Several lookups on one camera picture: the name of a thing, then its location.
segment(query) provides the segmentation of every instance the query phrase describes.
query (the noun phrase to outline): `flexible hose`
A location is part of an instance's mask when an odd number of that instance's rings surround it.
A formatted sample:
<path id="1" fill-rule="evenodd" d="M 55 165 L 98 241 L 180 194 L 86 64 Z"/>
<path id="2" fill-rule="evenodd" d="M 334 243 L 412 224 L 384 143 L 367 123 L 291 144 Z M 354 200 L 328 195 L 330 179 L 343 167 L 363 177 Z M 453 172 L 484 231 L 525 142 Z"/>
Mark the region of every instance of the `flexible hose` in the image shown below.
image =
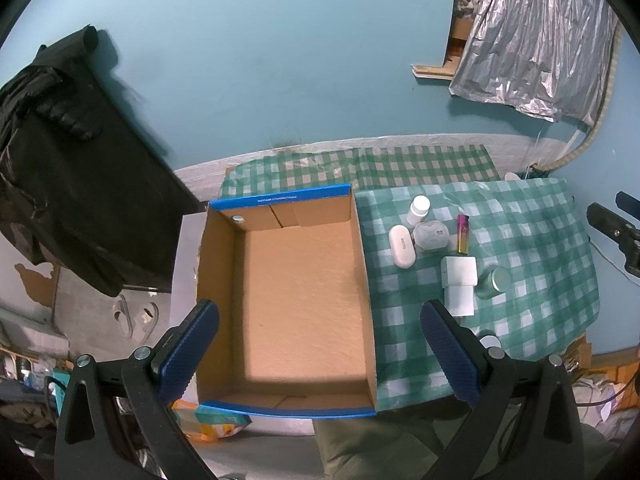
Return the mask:
<path id="1" fill-rule="evenodd" d="M 623 37 L 624 27 L 618 20 L 618 24 L 616 25 L 616 30 L 613 34 L 613 44 L 611 47 L 611 58 L 609 64 L 609 73 L 607 74 L 607 85 L 605 86 L 604 97 L 602 99 L 602 106 L 598 112 L 598 117 L 596 118 L 595 124 L 593 128 L 589 131 L 587 137 L 583 140 L 583 142 L 578 146 L 575 150 L 567 153 L 565 156 L 559 158 L 555 162 L 551 164 L 545 164 L 543 166 L 539 166 L 537 164 L 532 164 L 531 167 L 535 171 L 552 171 L 557 170 L 558 168 L 562 168 L 565 164 L 568 164 L 574 158 L 579 156 L 586 150 L 591 143 L 596 138 L 600 131 L 600 127 L 602 126 L 602 121 L 607 113 L 607 109 L 609 108 L 609 103 L 611 101 L 611 95 L 613 94 L 613 81 L 616 78 L 616 71 L 618 70 L 618 53 L 620 51 L 620 45 L 622 45 L 622 37 Z"/>

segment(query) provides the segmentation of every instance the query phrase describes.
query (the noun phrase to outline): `black jacket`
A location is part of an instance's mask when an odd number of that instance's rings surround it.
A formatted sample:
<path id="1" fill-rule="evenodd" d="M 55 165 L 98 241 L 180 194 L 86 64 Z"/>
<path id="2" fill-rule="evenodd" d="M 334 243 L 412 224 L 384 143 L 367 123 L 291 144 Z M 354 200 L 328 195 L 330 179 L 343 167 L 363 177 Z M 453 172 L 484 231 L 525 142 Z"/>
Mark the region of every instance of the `black jacket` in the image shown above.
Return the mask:
<path id="1" fill-rule="evenodd" d="M 197 201 L 98 84 L 86 64 L 97 45 L 89 25 L 41 46 L 0 89 L 0 231 L 108 296 L 167 289 Z"/>

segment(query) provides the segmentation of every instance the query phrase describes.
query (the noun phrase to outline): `open cardboard box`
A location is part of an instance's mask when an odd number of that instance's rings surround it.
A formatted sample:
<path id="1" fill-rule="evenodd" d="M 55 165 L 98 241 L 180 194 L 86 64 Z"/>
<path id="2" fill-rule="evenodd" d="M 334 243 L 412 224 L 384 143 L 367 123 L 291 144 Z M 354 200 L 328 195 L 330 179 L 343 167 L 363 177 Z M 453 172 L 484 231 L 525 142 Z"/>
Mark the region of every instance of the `open cardboard box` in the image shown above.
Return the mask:
<path id="1" fill-rule="evenodd" d="M 351 186 L 217 200 L 204 215 L 191 228 L 185 217 L 174 275 L 183 311 L 204 298 L 220 310 L 218 334 L 192 381 L 196 402 L 248 415 L 375 414 L 373 328 Z M 182 316 L 174 310 L 172 298 L 172 323 Z"/>

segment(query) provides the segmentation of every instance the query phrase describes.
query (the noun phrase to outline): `blue wall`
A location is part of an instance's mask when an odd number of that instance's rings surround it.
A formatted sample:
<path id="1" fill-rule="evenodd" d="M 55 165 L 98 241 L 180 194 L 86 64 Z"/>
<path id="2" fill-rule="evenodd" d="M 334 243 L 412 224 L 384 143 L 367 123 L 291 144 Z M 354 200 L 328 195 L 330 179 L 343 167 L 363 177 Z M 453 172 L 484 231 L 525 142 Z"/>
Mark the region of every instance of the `blue wall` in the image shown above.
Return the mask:
<path id="1" fill-rule="evenodd" d="M 598 202 L 640 225 L 617 209 L 615 202 L 619 191 L 640 198 L 639 95 L 640 55 L 625 35 L 613 96 L 600 133 L 586 152 L 554 172 L 554 176 L 567 180 L 583 218 L 587 206 Z M 617 245 L 595 229 L 587 229 L 592 241 L 622 268 L 625 258 Z M 635 346 L 640 333 L 640 288 L 629 283 L 596 251 L 592 252 L 600 289 L 600 316 L 587 330 L 587 338 L 595 353 Z"/>
<path id="2" fill-rule="evenodd" d="M 172 168 L 362 136 L 567 139 L 512 108 L 453 99 L 410 65 L 441 64 L 452 0 L 33 0 L 0 50 L 0 84 L 41 43 L 91 23 L 95 68 Z"/>

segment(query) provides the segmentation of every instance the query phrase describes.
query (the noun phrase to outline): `screw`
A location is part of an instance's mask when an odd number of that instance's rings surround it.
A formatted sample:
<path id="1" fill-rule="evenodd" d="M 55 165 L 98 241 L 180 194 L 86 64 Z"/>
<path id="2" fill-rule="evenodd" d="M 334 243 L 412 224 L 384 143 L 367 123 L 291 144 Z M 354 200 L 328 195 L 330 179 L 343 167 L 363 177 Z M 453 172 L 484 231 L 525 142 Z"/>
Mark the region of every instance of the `screw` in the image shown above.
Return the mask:
<path id="1" fill-rule="evenodd" d="M 555 367 L 562 366 L 562 358 L 557 354 L 551 354 L 549 356 L 549 362 Z"/>
<path id="2" fill-rule="evenodd" d="M 148 346 L 141 346 L 140 348 L 136 348 L 136 351 L 133 352 L 133 357 L 135 357 L 138 361 L 142 361 L 142 359 L 146 359 L 151 355 L 151 348 Z"/>
<path id="3" fill-rule="evenodd" d="M 497 346 L 492 346 L 489 348 L 489 355 L 494 359 L 502 359 L 505 354 L 502 348 L 498 348 Z"/>
<path id="4" fill-rule="evenodd" d="M 76 361 L 76 364 L 79 367 L 83 367 L 83 366 L 87 366 L 90 362 L 91 362 L 91 356 L 89 354 L 82 354 Z"/>

